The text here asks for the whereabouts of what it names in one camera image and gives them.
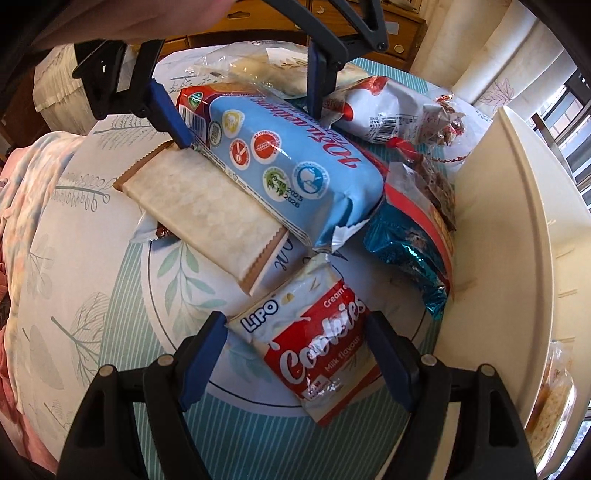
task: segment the wooden cabinet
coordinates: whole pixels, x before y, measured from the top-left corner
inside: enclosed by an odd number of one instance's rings
[[[356,12],[361,13],[358,4],[351,3],[351,6]],[[339,37],[355,33],[355,29],[345,21],[339,11],[328,0],[314,0],[312,2],[312,13]],[[388,34],[388,54],[403,60],[408,59],[413,51],[414,40],[423,22],[410,20],[400,14],[386,10],[384,11],[384,17],[389,30],[395,32],[395,34]]]
[[[298,26],[261,0],[242,0],[213,28],[205,33],[236,30],[293,30]]]
[[[299,1],[307,5],[314,16],[338,36],[355,33],[328,0]],[[357,12],[361,11],[355,0],[350,1],[350,4]],[[383,9],[389,32],[389,49],[385,53],[371,53],[366,57],[409,71],[425,35],[426,23],[417,14],[393,5],[383,4]],[[239,0],[221,21],[206,32],[191,35],[188,39],[183,37],[167,41],[163,56],[189,47],[270,38],[298,43],[306,41],[302,30],[295,23],[262,0]]]

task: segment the blue snack package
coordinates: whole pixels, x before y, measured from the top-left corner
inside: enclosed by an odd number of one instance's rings
[[[383,262],[407,273],[433,319],[440,320],[453,284],[453,244],[426,191],[425,181],[415,171],[392,162],[384,201],[369,222],[363,244]]]
[[[250,85],[184,88],[177,106],[195,148],[317,251],[340,248],[382,196],[382,175],[346,138]]]

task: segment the human hand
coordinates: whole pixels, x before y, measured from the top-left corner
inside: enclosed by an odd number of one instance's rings
[[[235,0],[72,0],[34,41],[45,50],[66,43],[104,38],[142,43],[204,31]]]

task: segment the red snack package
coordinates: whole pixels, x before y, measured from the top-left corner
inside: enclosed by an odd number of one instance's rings
[[[319,425],[379,375],[363,337],[367,307],[316,255],[228,328],[255,347]]]

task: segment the clear plastic bag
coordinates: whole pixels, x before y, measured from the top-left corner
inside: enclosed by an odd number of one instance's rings
[[[542,385],[525,427],[538,474],[560,443],[573,411],[577,391],[568,371],[571,363],[569,345],[552,342]]]
[[[452,112],[464,114],[459,122],[452,122],[454,131],[447,132],[447,135],[444,132],[439,145],[426,146],[429,156],[443,166],[447,178],[453,182],[464,159],[476,148],[492,120],[445,89],[433,89],[427,93],[427,96],[439,103],[450,114]]]
[[[193,70],[202,67],[254,83],[283,99],[306,96],[308,50],[294,43],[233,43],[202,57]],[[348,63],[337,75],[337,86],[349,85],[367,76],[364,69]]]

